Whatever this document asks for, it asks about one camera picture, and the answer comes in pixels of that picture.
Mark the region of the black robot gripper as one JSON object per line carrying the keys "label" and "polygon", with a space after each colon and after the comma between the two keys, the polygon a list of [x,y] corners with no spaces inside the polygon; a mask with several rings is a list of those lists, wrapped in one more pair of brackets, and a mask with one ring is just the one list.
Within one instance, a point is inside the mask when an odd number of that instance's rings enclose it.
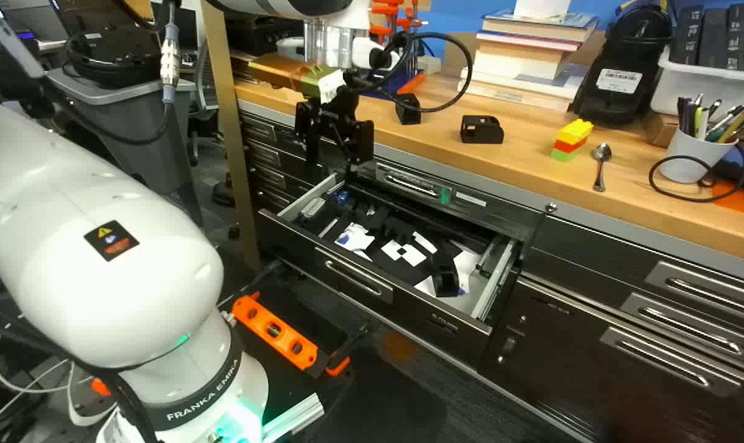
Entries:
{"label": "black robot gripper", "polygon": [[375,122],[355,117],[360,92],[366,85],[368,81],[364,71],[344,69],[341,82],[327,103],[317,96],[307,96],[296,106],[292,142],[306,151],[307,164],[327,167],[320,151],[323,140],[330,140],[341,156],[338,172],[344,177],[351,177],[360,164],[375,156]]}

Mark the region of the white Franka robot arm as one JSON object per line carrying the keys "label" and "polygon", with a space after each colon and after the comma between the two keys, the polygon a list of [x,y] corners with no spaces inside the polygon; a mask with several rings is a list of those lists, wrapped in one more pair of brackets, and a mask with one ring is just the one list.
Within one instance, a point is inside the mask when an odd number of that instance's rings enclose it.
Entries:
{"label": "white Franka robot arm", "polygon": [[217,305],[202,228],[0,103],[0,279],[115,401],[96,443],[270,443],[269,377]]}

